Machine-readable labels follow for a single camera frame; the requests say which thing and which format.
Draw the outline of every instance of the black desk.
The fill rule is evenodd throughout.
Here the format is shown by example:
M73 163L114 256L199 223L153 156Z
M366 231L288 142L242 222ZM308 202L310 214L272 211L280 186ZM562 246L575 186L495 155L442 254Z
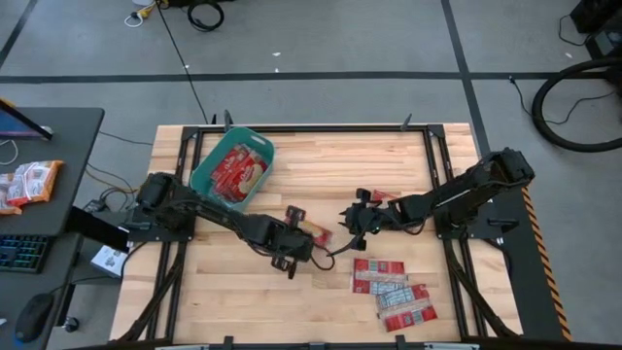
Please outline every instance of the black desk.
M0 232L58 235L41 274L0 272L0 349L45 349L52 327L67 293L62 288L54 293L54 306L43 334L36 340L17 344L15 322L24 305L35 295L46 293L70 281L82 237L64 233L86 162L99 131L104 111L97 108L20 108L36 123L54 131L51 141L18 140L19 157L15 163L0 166L0 172L12 172L20 164L34 160L60 159L65 162L56 177L49 203L24 206L21 216L0 217ZM10 159L13 147L0 148L0 159Z

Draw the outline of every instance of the wooden tabletop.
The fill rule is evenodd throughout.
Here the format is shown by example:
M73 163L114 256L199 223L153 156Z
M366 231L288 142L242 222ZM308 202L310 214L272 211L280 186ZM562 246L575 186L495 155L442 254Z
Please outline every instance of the wooden tabletop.
M456 174L478 160L467 123L445 124L449 153ZM173 173L179 153L181 125L160 126L150 172ZM307 219L331 229L331 250L351 239L337 223L339 212L355 201L355 189L377 189L396 195L424 193L432 188L423 137L414 132L320 132L264 134L276 146L274 171L247 208L285 218L288 205L307 211ZM203 156L221 135L204 138ZM190 144L188 161L192 155ZM439 151L435 149L437 159ZM189 169L185 171L188 180ZM469 241L477 282L506 324L519 333L520 322L502 253ZM150 243L127 263L111 338L126 332L153 293L160 244ZM353 258L405 263L410 284L425 283L438 319L387 333L376 317L374 296L353 294ZM162 312L167 310L167 300ZM472 309L466 303L469 329ZM158 335L165 318L160 317ZM398 231L367 236L365 252L336 257L331 271L301 263L294 280L270 266L269 258L253 253L235 234L204 220L197 221L189 245L179 301L175 343L378 342L458 340L458 328L442 244L432 220L413 237Z

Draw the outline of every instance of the concrete floor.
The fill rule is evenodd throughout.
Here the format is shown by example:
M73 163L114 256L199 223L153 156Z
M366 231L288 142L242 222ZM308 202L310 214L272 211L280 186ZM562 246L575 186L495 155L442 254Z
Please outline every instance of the concrete floor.
M38 0L8 56L0 54L0 95L19 106L101 107L102 130L152 141L158 124L202 123L186 82L125 82L126 75L182 74L158 13L140 28L123 19L129 0ZM208 115L231 111L237 123L469 122L482 146L483 123L492 149L522 150L536 171L531 194L555 277L577 341L622 344L618 228L622 151L580 155L556 149L521 112L514 87L444 73L554 72L589 59L584 48L557 38L559 17L577 0L238 0L225 2L226 20L214 33L190 28L177 9L164 13L192 74L236 74L238 81L203 77L195 84ZM27 0L0 2L0 48ZM457 61L446 15L450 5L466 65ZM566 35L579 40L571 22ZM278 80L252 73L378 72L315 80ZM389 79L386 72L432 72L425 79ZM20 83L24 77L108 76L109 83ZM528 105L542 81L519 81ZM597 81L566 82L547 99L545 113L562 119L580 97L607 92ZM476 99L479 113L469 109ZM577 141L617 137L620 101L611 96L581 105L560 133ZM132 186L145 178L150 149L100 136L90 162ZM103 186L85 177L77 205ZM119 288L79 287L70 313L84 319L76 333L55 332L49 348L107 340Z

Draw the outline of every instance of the keyboard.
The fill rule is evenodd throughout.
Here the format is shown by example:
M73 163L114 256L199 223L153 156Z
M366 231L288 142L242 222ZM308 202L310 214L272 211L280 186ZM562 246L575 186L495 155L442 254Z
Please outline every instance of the keyboard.
M0 234L0 272L40 273L52 237Z

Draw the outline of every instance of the teal plastic basket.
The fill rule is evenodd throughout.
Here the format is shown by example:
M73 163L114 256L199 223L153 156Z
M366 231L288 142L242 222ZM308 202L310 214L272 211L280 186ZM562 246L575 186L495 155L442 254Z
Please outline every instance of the teal plastic basket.
M212 194L211 190L214 186L214 180L211 179L211 175L221 161L225 159L229 151L238 144L245 144L259 153L263 161L265 161L267 168L243 201L231 203ZM216 145L207 158L201 161L196 169L194 169L190 175L190 187L198 193L216 200L229 208L242 212L249 205L255 193L261 188L265 179L267 179L272 172L273 159L274 145L270 141L248 127L236 126L223 136L223 139Z

